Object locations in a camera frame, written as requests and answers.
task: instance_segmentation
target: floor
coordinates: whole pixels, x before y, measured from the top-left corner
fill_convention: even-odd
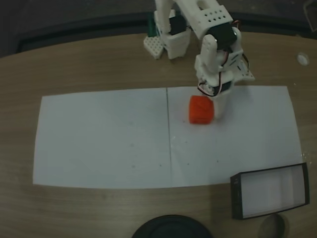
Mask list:
[[[219,0],[231,12],[306,22],[305,0]],[[10,0],[0,3],[0,57],[12,53],[14,36],[49,26],[107,15],[153,11],[154,0]]]

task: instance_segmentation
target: black circular object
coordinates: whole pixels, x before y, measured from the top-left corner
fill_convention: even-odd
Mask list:
[[[198,221],[185,216],[168,215],[143,224],[132,238],[213,238]]]

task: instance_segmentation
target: paper sheet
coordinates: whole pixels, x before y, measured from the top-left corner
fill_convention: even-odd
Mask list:
[[[302,161],[286,87],[237,86],[223,120],[210,125],[188,123],[190,96],[197,94],[194,87],[181,87],[168,88],[168,98],[165,88],[43,97],[33,183],[206,185]]]
[[[230,182],[244,171],[302,162],[287,87],[236,86],[223,118],[188,123],[194,87],[168,88],[173,186]]]
[[[171,187],[166,89],[42,98],[33,183]]]

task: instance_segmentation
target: table surface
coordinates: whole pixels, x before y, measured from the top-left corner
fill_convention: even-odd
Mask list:
[[[32,184],[43,95],[126,88],[194,86],[198,42],[184,58],[154,60],[144,34],[98,38],[0,59],[0,232],[8,238],[130,238],[144,222],[179,214],[216,238],[261,237],[266,217],[231,219],[230,184],[164,189],[86,189]],[[288,237],[317,234],[317,44],[315,40],[243,33],[256,81],[286,85],[308,163],[311,204],[283,212]],[[296,61],[306,53],[310,65]]]

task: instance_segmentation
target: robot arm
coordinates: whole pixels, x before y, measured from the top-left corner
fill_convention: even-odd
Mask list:
[[[174,3],[179,6],[181,15],[175,16]],[[190,42],[190,28],[202,40],[201,52],[195,60],[198,89],[213,101],[215,117],[221,117],[234,83],[254,80],[241,60],[240,30],[232,26],[232,17],[216,0],[156,0],[156,7],[160,54],[164,48],[169,59],[183,57]],[[146,40],[144,42],[145,47],[151,49]],[[160,57],[149,52],[156,59]]]

